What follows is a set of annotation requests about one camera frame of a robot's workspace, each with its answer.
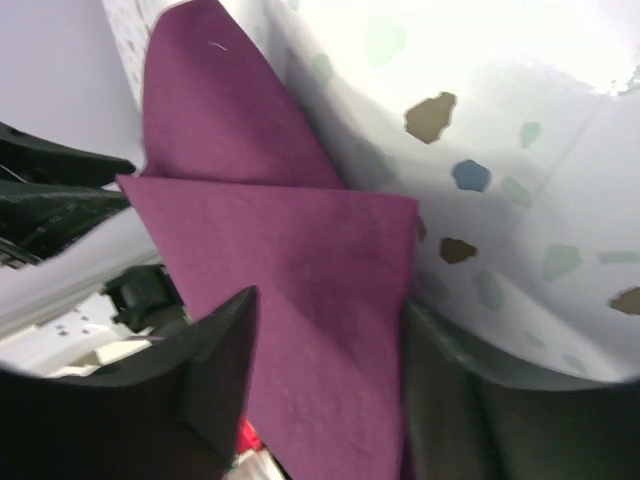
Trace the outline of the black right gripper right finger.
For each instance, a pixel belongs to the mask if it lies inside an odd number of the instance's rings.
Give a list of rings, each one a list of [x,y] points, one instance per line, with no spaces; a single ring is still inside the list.
[[[402,314],[410,452],[420,479],[636,479],[639,382],[520,360],[415,299]]]

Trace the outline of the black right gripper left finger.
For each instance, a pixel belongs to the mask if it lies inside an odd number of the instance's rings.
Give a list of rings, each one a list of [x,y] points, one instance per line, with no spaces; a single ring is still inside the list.
[[[246,406],[258,291],[93,374],[1,373],[5,479],[219,479]]]

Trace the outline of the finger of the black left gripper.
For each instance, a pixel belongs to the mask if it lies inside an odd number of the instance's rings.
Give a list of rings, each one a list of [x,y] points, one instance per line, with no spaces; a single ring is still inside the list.
[[[1,125],[1,258],[52,259],[130,207],[106,187],[136,167]]]

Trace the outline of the purple cloth mat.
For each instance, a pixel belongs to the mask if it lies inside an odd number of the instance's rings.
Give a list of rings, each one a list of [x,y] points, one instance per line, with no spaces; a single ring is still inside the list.
[[[260,292],[247,415],[296,479],[397,479],[400,311],[417,204],[345,188],[216,1],[166,10],[142,98],[147,165],[120,185],[190,314]]]

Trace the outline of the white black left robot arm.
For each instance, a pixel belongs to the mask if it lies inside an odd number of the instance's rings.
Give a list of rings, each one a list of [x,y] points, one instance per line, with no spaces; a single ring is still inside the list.
[[[126,159],[1,128],[1,365],[86,376],[189,321],[137,212]]]

